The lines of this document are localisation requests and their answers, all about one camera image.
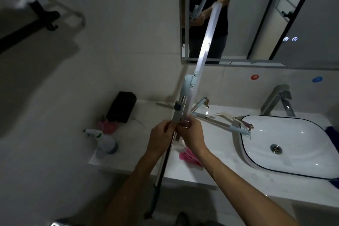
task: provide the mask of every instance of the blue sticker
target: blue sticker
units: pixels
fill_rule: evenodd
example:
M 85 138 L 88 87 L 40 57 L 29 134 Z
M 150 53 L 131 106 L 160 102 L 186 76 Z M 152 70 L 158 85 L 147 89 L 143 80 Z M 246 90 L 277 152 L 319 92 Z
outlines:
M 321 76 L 318 76 L 318 77 L 312 79 L 312 82 L 320 82 L 320 81 L 322 81 L 322 77 Z

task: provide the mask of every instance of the faucet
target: faucet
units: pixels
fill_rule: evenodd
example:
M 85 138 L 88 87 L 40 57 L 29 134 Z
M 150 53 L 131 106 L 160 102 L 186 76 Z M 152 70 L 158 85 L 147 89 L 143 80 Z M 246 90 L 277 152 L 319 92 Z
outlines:
M 287 116 L 295 117 L 294 111 L 291 107 L 290 100 L 292 100 L 290 86 L 287 84 L 277 85 L 260 109 L 261 115 L 269 115 L 273 108 L 281 100 L 285 108 Z

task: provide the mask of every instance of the red sticker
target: red sticker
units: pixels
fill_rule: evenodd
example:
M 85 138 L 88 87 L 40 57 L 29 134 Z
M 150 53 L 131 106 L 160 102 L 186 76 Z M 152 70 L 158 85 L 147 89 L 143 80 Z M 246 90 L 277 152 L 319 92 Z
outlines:
M 255 81 L 258 78 L 259 78 L 258 74 L 254 74 L 254 75 L 251 76 L 251 80 L 253 80 L 253 81 Z

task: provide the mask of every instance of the white countertop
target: white countertop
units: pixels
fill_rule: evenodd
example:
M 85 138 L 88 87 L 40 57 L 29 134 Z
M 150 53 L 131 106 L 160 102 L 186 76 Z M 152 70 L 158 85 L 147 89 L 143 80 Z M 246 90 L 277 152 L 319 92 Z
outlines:
M 209 114 L 226 111 L 234 116 L 259 114 L 259 111 L 254 109 L 214 105 L 210 105 L 210 109 L 199 108 L 197 110 L 204 114 L 206 111 Z M 172 114 L 173 110 L 159 106 L 156 102 L 138 100 L 127 124 L 121 124 L 113 134 L 119 144 L 118 151 L 113 155 L 99 158 L 96 150 L 89 163 L 100 169 L 117 173 L 132 172 L 146 151 L 151 129 L 160 121 L 171 119 Z M 286 116 L 284 111 L 274 111 L 271 114 Z M 320 114 L 296 113 L 296 117 L 315 122 L 323 128 L 330 126 L 330 122 Z M 223 130 L 205 121 L 201 121 L 201 123 L 205 143 L 209 150 L 262 193 L 271 197 L 339 207 L 339 189 L 327 180 L 252 168 L 242 158 L 238 133 Z M 181 151 L 180 145 L 172 148 L 164 176 L 174 180 L 216 186 L 205 169 L 180 160 L 179 152 Z M 158 168 L 159 162 L 151 175 L 157 175 Z

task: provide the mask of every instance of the white sink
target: white sink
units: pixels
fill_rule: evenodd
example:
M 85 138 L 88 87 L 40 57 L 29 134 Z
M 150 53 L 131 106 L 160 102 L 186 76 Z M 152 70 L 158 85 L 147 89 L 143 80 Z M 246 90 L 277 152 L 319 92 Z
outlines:
M 251 138 L 240 133 L 242 154 L 252 167 L 314 178 L 339 178 L 339 153 L 317 124 L 263 115 L 248 115 L 243 120 L 254 126 Z

